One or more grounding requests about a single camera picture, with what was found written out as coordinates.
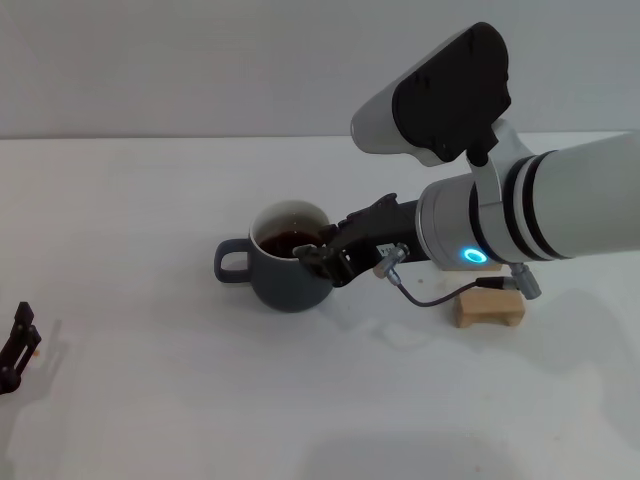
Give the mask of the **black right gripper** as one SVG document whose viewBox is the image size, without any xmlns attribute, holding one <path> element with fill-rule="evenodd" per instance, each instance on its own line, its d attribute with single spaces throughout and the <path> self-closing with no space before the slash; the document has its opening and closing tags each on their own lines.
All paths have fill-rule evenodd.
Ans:
<svg viewBox="0 0 640 480">
<path fill-rule="evenodd" d="M 406 245 L 408 263 L 425 261 L 416 230 L 416 211 L 416 200 L 399 203 L 396 193 L 386 194 L 338 223 L 320 228 L 322 244 L 343 246 L 349 260 L 336 249 L 312 244 L 295 247 L 292 253 L 310 273 L 330 281 L 335 288 L 352 281 L 352 268 L 355 276 L 371 270 L 382 260 L 381 250 L 389 244 Z"/>
</svg>

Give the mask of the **dark grey ceramic coffee cup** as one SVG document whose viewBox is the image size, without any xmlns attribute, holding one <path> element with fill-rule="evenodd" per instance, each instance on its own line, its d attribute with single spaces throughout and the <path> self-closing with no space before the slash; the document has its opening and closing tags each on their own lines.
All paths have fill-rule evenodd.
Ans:
<svg viewBox="0 0 640 480">
<path fill-rule="evenodd" d="M 329 280 L 313 275 L 293 250 L 319 246 L 318 232 L 328 223 L 324 211 L 306 201 L 269 206 L 255 218 L 247 237 L 218 245 L 214 275 L 225 284 L 250 284 L 257 297 L 274 310 L 309 310 L 322 303 L 333 286 Z"/>
</svg>

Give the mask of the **light wooden notched block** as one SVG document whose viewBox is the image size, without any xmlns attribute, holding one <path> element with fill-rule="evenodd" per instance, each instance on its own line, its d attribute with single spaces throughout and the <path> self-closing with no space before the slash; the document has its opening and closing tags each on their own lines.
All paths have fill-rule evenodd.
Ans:
<svg viewBox="0 0 640 480">
<path fill-rule="evenodd" d="M 457 328 L 474 324 L 516 327 L 525 316 L 525 305 L 517 291 L 473 289 L 455 299 L 454 313 Z"/>
</svg>

